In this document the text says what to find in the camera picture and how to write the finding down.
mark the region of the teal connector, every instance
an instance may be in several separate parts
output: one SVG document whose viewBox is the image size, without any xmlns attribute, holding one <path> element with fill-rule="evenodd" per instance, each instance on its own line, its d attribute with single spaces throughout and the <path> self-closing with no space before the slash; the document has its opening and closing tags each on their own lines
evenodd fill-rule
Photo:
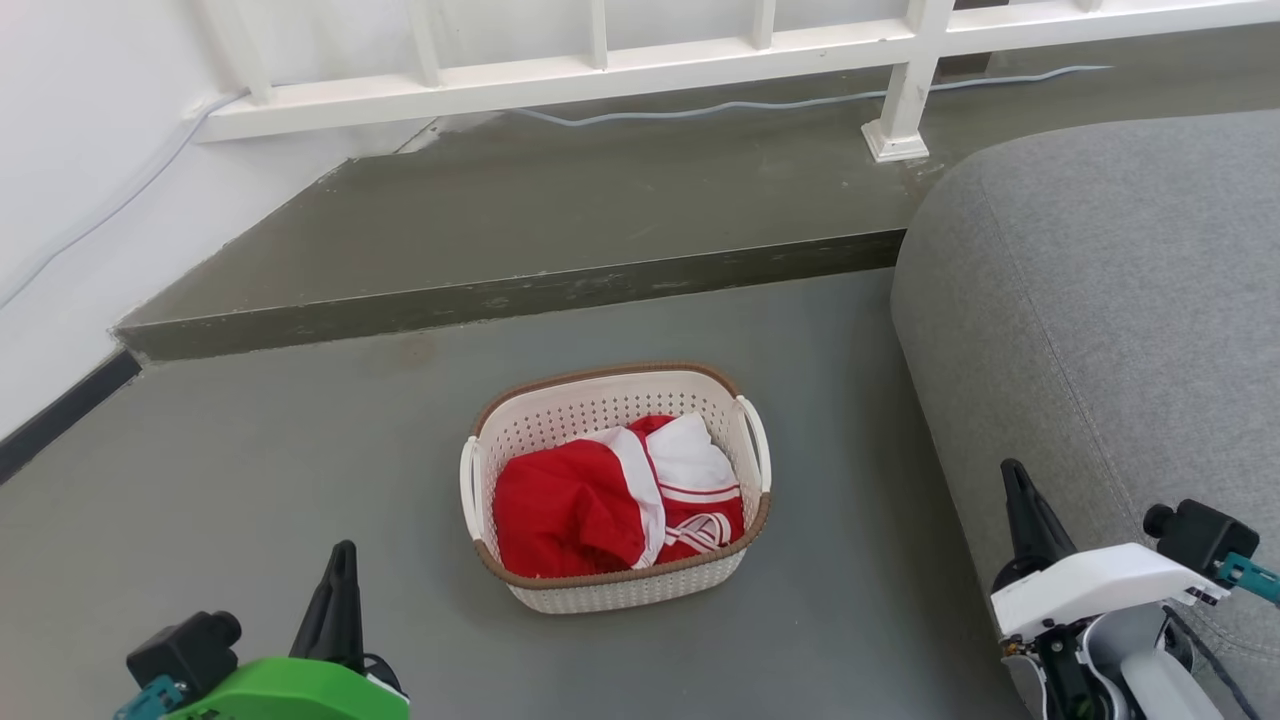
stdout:
<svg viewBox="0 0 1280 720">
<path fill-rule="evenodd" d="M 1217 569 L 1219 579 L 1280 605 L 1280 575 L 1235 552 L 1229 552 Z"/>
<path fill-rule="evenodd" d="M 182 688 L 169 675 L 147 683 L 128 705 L 115 711 L 114 720 L 160 720 L 182 702 Z"/>
</svg>

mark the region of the red clothing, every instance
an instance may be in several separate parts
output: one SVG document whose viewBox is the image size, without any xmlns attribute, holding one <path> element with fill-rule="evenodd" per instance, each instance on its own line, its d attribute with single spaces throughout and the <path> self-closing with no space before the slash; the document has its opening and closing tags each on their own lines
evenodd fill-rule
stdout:
<svg viewBox="0 0 1280 720">
<path fill-rule="evenodd" d="M 493 516 L 502 564 L 527 578 L 648 568 L 742 537 L 742 497 L 698 414 L 652 415 L 513 457 Z"/>
</svg>

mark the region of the gray sofa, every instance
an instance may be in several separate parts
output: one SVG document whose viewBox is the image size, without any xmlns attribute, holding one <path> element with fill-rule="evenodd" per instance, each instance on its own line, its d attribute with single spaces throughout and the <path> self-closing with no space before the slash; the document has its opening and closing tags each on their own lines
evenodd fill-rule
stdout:
<svg viewBox="0 0 1280 720">
<path fill-rule="evenodd" d="M 982 151 L 933 190 L 893 322 L 984 585 L 1018 457 L 1082 548 L 1196 498 L 1280 568 L 1280 111 L 1111 123 Z M 1184 611 L 1280 717 L 1280 610 Z M 1197 678 L 1243 716 L 1207 664 Z"/>
</svg>

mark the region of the basket rim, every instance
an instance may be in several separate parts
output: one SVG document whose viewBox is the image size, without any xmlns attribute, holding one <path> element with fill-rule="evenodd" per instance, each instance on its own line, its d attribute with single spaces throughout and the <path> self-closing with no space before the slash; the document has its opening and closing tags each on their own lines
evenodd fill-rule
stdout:
<svg viewBox="0 0 1280 720">
<path fill-rule="evenodd" d="M 710 365 L 704 365 L 701 363 L 680 363 L 680 361 L 655 361 L 655 363 L 630 363 L 625 365 L 611 365 L 605 368 L 596 368 L 594 370 L 580 370 L 576 373 L 564 373 L 562 375 L 553 375 L 541 380 L 532 383 L 526 383 L 507 392 L 499 395 L 493 400 L 481 413 L 479 419 L 472 428 L 471 434 L 479 437 L 480 432 L 484 429 L 485 421 L 489 416 L 502 406 L 502 404 L 539 389 L 547 389 L 549 387 L 576 383 L 580 380 L 590 380 L 595 378 L 607 378 L 612 375 L 634 375 L 644 373 L 664 373 L 671 370 L 685 370 L 691 373 L 699 373 L 707 375 L 724 387 L 730 396 L 739 397 L 737 386 L 733 380 L 728 379 L 723 373 L 717 370 Z M 704 555 L 695 555 L 692 557 L 686 557 L 684 560 L 677 560 L 675 562 L 664 562 L 662 565 L 652 565 L 649 568 L 641 568 L 639 570 L 621 570 L 618 573 L 604 573 L 600 575 L 579 575 L 572 578 L 525 578 L 517 575 L 511 570 L 502 566 L 498 559 L 489 552 L 489 546 L 485 544 L 483 539 L 472 541 L 475 544 L 476 553 L 480 555 L 480 561 L 484 566 L 489 569 L 490 573 L 498 577 L 499 580 L 507 583 L 511 587 L 516 587 L 526 591 L 552 591 L 552 589 L 572 589 L 572 588 L 589 588 L 598 585 L 611 585 L 614 583 L 626 583 L 630 580 L 644 580 L 648 578 L 657 578 L 660 575 L 667 575 L 671 573 L 678 573 L 681 570 L 689 570 L 691 568 L 698 568 L 700 565 L 707 565 L 709 562 L 716 562 L 723 560 L 739 552 L 746 550 L 749 544 L 755 542 L 759 537 L 760 530 L 764 529 L 764 523 L 769 516 L 769 505 L 772 503 L 771 493 L 760 493 L 760 502 L 755 511 L 755 520 L 751 521 L 751 527 L 742 533 L 742 537 L 737 538 L 732 543 L 717 548 L 712 552 Z"/>
<path fill-rule="evenodd" d="M 489 552 L 489 546 L 485 544 L 483 539 L 472 541 L 476 548 L 476 553 L 480 556 L 480 561 L 484 566 L 498 577 L 499 580 L 507 583 L 511 587 L 526 589 L 526 591 L 558 591 L 558 589 L 575 589 L 575 588 L 590 588 L 599 585 L 612 585 L 614 583 L 626 583 L 631 580 L 645 580 L 650 578 L 658 578 L 662 575 L 668 575 L 671 573 L 680 573 L 682 570 L 690 570 L 700 565 L 707 565 L 716 562 L 718 560 L 724 560 L 748 548 L 749 544 L 755 542 L 759 537 L 760 530 L 764 529 L 764 523 L 769 518 L 769 505 L 772 505 L 771 493 L 760 493 L 760 503 L 755 511 L 755 520 L 751 521 L 751 527 L 742 533 L 742 537 L 737 538 L 732 543 L 721 547 L 713 552 L 704 555 L 695 555 L 692 557 L 686 557 L 684 560 L 677 560 L 675 562 L 664 562 L 662 565 L 650 565 L 649 568 L 641 568 L 639 570 L 621 570 L 618 573 L 604 573 L 600 575 L 577 575 L 571 578 L 525 578 L 517 575 L 511 570 L 502 566 L 500 562 Z"/>
<path fill-rule="evenodd" d="M 741 395 L 733 380 L 728 379 L 723 373 L 712 368 L 710 365 L 704 365 L 701 363 L 630 363 L 626 365 L 609 365 L 605 368 L 596 368 L 594 370 L 579 370 L 576 373 L 564 373 L 562 375 L 552 375 L 541 380 L 535 380 L 531 383 L 525 383 L 507 392 L 499 395 L 480 413 L 476 419 L 475 425 L 471 428 L 471 434 L 480 437 L 480 430 L 484 429 L 484 424 L 489 420 L 498 407 L 500 407 L 508 400 L 518 397 L 521 395 L 527 395 L 539 389 L 547 389 L 549 387 L 571 384 L 581 380 L 594 380 L 596 378 L 608 378 L 612 375 L 639 375 L 644 373 L 664 373 L 671 370 L 686 370 L 691 373 L 699 373 L 712 378 L 719 384 L 724 386 L 724 389 L 732 397 Z"/>
</svg>

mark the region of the white robot part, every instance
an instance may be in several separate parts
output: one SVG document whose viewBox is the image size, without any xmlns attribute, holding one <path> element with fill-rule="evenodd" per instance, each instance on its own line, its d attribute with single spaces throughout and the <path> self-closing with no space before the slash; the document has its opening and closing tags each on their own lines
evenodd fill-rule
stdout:
<svg viewBox="0 0 1280 720">
<path fill-rule="evenodd" d="M 1001 588 L 991 603 L 1004 637 L 1033 638 L 1047 626 L 1135 605 L 1170 598 L 1193 605 L 1188 589 L 1215 600 L 1231 594 L 1153 550 L 1125 543 L 1064 557 Z"/>
</svg>

